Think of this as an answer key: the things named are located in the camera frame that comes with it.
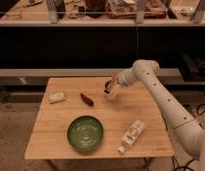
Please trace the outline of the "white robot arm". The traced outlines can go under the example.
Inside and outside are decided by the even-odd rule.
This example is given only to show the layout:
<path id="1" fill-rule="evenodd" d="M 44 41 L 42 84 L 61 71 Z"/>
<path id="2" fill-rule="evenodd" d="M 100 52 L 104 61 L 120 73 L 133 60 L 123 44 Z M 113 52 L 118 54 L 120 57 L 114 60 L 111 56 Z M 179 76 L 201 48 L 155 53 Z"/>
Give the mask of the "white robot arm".
<path id="1" fill-rule="evenodd" d="M 119 72 L 113 80 L 121 87 L 140 81 L 169 121 L 184 150 L 199 161 L 205 160 L 205 129 L 162 85 L 157 78 L 158 71 L 156 61 L 136 60 L 131 68 Z"/>

